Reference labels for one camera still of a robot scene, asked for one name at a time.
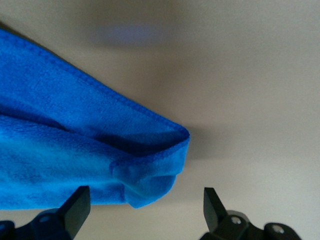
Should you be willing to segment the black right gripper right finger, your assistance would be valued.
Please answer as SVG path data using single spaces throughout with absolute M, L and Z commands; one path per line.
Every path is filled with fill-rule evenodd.
M 269 222 L 263 229 L 253 225 L 238 211 L 226 210 L 214 188 L 203 192 L 203 214 L 208 232 L 204 240 L 299 240 L 300 236 L 288 225 Z

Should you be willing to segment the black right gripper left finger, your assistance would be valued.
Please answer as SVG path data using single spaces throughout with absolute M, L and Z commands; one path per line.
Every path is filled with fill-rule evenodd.
M 90 188 L 80 186 L 60 208 L 40 212 L 16 228 L 10 220 L 0 222 L 2 240 L 73 240 L 91 211 Z

